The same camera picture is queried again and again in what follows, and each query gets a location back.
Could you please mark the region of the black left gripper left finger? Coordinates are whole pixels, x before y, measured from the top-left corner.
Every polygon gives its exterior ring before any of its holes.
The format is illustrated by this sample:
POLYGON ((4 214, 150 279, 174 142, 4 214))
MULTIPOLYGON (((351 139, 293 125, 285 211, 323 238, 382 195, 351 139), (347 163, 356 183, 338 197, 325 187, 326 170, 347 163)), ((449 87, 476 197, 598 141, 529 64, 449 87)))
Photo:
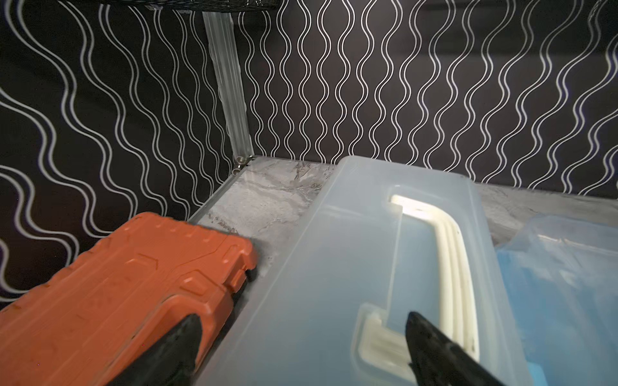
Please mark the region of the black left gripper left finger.
POLYGON ((190 385, 201 338, 200 317, 187 315, 108 385, 190 385))

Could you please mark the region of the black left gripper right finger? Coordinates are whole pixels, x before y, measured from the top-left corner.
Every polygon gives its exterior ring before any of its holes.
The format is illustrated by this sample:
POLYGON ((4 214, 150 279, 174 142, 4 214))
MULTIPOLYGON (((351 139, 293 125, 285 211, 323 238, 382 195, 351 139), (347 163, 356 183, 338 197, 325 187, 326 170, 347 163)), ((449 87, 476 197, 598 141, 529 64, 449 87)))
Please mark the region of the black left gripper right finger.
POLYGON ((407 317, 409 366, 419 385, 500 385, 501 382, 420 313, 407 317))

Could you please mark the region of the turquoise back toolbox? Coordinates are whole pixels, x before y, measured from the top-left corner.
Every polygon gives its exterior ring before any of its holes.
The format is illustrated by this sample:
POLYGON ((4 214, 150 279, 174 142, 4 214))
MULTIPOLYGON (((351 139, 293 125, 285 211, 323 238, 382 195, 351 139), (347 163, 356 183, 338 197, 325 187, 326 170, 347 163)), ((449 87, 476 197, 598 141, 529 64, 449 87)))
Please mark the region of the turquoise back toolbox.
POLYGON ((439 233, 418 201, 460 230, 480 364, 532 382, 481 198, 462 175, 349 156, 337 166, 260 157, 201 224, 248 238, 257 278, 199 385, 411 385, 407 316, 441 320, 439 233))

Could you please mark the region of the light blue front toolbox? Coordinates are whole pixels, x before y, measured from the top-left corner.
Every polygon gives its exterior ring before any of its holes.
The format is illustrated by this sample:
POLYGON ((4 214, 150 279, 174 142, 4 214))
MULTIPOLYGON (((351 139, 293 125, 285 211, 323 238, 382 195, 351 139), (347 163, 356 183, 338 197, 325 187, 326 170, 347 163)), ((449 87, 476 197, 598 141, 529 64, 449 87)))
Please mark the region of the light blue front toolbox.
POLYGON ((617 229, 536 216, 497 247, 536 385, 617 383, 617 229))

